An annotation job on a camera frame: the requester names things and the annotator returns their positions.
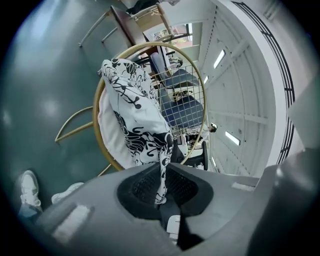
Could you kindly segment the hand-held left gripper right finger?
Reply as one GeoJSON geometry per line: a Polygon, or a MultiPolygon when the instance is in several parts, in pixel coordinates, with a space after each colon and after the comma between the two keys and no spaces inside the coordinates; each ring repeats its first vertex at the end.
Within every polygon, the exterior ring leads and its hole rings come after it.
{"type": "Polygon", "coordinates": [[[166,169],[166,232],[182,250],[220,230],[252,195],[259,179],[171,163],[166,169]]]}

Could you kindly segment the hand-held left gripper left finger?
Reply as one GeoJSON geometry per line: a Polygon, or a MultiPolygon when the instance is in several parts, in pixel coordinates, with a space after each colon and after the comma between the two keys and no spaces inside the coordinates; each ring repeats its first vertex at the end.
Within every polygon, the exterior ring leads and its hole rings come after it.
{"type": "Polygon", "coordinates": [[[94,178],[37,220],[39,239],[51,256],[177,256],[176,246],[158,220],[133,216],[122,205],[121,184],[151,174],[160,180],[158,164],[147,164],[94,178]]]}

